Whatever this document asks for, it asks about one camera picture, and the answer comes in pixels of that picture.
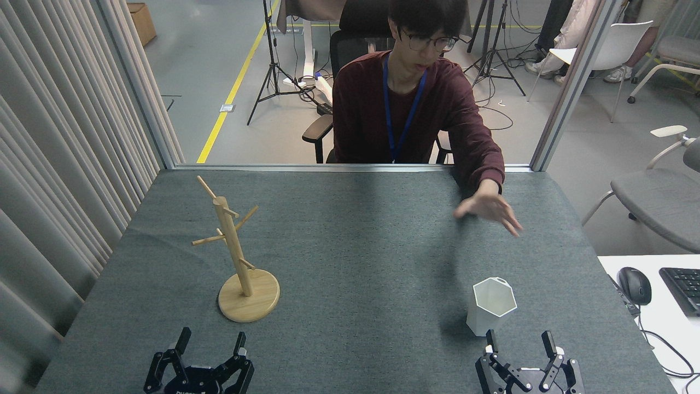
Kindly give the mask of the person's hand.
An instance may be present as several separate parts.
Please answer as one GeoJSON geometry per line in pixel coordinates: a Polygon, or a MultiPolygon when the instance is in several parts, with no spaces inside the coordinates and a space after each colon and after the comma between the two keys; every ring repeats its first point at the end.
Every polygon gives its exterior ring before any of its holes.
{"type": "Polygon", "coordinates": [[[488,221],[497,222],[514,237],[519,237],[523,227],[500,191],[500,184],[496,181],[483,179],[475,193],[458,204],[452,216],[455,219],[463,218],[465,215],[482,217],[488,221]]]}

